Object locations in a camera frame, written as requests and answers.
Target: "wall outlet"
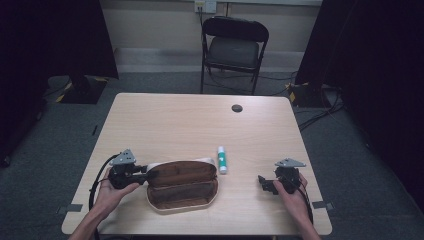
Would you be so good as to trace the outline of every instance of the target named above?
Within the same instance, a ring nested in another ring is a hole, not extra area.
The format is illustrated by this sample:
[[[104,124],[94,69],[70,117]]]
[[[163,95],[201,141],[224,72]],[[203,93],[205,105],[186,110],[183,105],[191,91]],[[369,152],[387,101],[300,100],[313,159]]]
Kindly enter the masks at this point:
[[[216,13],[216,1],[206,1],[206,13]]]
[[[194,12],[202,12],[206,13],[206,1],[194,1]]]

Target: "wooden table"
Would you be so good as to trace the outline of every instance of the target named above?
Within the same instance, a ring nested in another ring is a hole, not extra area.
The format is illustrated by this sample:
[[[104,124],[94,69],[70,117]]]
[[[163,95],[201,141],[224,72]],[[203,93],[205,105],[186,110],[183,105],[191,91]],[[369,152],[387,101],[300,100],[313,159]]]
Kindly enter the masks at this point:
[[[243,111],[236,113],[238,104]],[[311,202],[322,196],[289,101],[282,97],[121,93],[111,107],[62,230],[71,234],[88,212],[89,189],[112,155],[129,148],[137,165],[217,158],[224,146],[228,173],[206,209],[161,215],[146,199],[146,184],[127,195],[99,226],[101,234],[293,235],[298,231],[279,196],[264,192],[258,175],[275,179],[274,163],[305,163]],[[313,209],[321,235],[332,231],[327,211]]]

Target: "black chair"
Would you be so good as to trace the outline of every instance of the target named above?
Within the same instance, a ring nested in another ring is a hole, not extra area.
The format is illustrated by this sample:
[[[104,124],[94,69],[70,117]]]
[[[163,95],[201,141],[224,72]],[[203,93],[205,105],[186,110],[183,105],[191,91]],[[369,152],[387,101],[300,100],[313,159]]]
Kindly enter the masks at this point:
[[[213,37],[209,46],[207,36]],[[252,73],[251,93],[254,95],[268,38],[267,28],[256,21],[221,16],[206,19],[202,25],[200,93],[203,93],[205,67],[207,67],[209,74],[211,68]]]

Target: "electrical cord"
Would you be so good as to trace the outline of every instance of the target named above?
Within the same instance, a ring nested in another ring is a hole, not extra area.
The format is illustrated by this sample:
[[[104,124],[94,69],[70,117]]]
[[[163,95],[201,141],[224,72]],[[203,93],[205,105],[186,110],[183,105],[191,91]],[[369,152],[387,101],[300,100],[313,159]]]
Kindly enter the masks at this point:
[[[343,103],[338,104],[339,95],[340,95],[340,92],[338,91],[338,92],[337,92],[337,96],[336,96],[336,100],[334,101],[334,103],[333,103],[333,105],[331,106],[331,108],[329,108],[328,110],[325,110],[325,111],[323,111],[323,112],[321,112],[321,113],[319,113],[319,114],[317,114],[317,115],[313,116],[313,117],[312,117],[312,118],[310,118],[309,120],[307,120],[307,121],[305,121],[305,122],[303,122],[303,123],[299,124],[299,125],[298,125],[299,130],[300,130],[300,131],[303,131],[303,130],[305,130],[307,127],[309,127],[311,124],[313,124],[313,123],[315,123],[316,121],[318,121],[319,119],[321,119],[321,118],[323,118],[323,117],[325,117],[325,116],[327,116],[327,115],[332,116],[332,114],[333,114],[333,113],[336,113],[336,112],[340,111],[341,109],[343,109],[344,104],[343,104]]]
[[[60,87],[60,88],[58,88],[58,89],[56,89],[56,90],[53,90],[52,92],[49,92],[49,93],[44,94],[43,98],[45,98],[45,97],[47,97],[47,96],[50,96],[50,95],[52,95],[52,94],[54,94],[54,93],[56,93],[56,92],[58,92],[58,91],[60,91],[60,90],[62,90],[62,89],[64,89],[64,88],[66,88],[66,86],[68,86],[68,84],[69,84],[70,82],[71,82],[71,78],[70,78],[70,77],[68,77],[68,81],[66,81],[65,85],[63,85],[62,87]]]
[[[212,86],[212,87],[221,87],[221,88],[230,89],[230,90],[234,91],[234,92],[235,92],[235,93],[237,93],[237,94],[246,94],[246,93],[249,93],[249,92],[250,92],[250,90],[239,89],[239,88],[232,88],[232,87],[225,86],[224,84],[219,83],[219,82],[215,79],[215,77],[217,77],[217,78],[221,78],[221,79],[232,79],[232,78],[251,77],[250,75],[219,76],[219,75],[217,75],[217,74],[213,74],[213,73],[211,73],[211,72],[209,71],[209,69],[208,69],[208,68],[206,68],[206,69],[207,69],[207,71],[208,71],[209,75],[211,76],[211,80],[215,83],[215,85],[214,85],[214,84],[208,84],[208,83],[205,83],[204,85],[206,85],[206,86]],[[296,74],[296,73],[297,73],[297,71],[292,72],[292,73],[290,74],[290,77],[287,77],[287,78],[272,78],[272,77],[265,77],[265,76],[258,76],[258,77],[259,77],[259,78],[264,78],[264,79],[269,79],[269,80],[277,80],[277,81],[290,80],[290,84],[291,84],[291,83],[292,83],[292,81],[293,81],[293,78],[294,78],[294,76],[293,76],[293,75],[294,75],[294,74]],[[267,95],[267,96],[275,96],[275,95],[278,95],[278,94],[284,93],[285,91],[287,91],[287,90],[288,90],[288,88],[289,88],[288,86],[287,86],[287,87],[285,87],[283,90],[281,90],[281,91],[279,91],[279,92],[276,92],[276,93],[273,93],[273,94],[270,94],[270,95]]]

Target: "glue stick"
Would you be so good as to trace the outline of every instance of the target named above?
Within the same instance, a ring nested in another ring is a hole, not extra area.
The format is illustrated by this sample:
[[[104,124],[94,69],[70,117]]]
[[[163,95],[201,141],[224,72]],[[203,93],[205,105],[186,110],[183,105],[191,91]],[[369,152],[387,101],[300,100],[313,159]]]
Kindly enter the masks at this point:
[[[227,159],[225,158],[225,151],[223,146],[218,147],[218,163],[219,163],[219,173],[227,173]]]

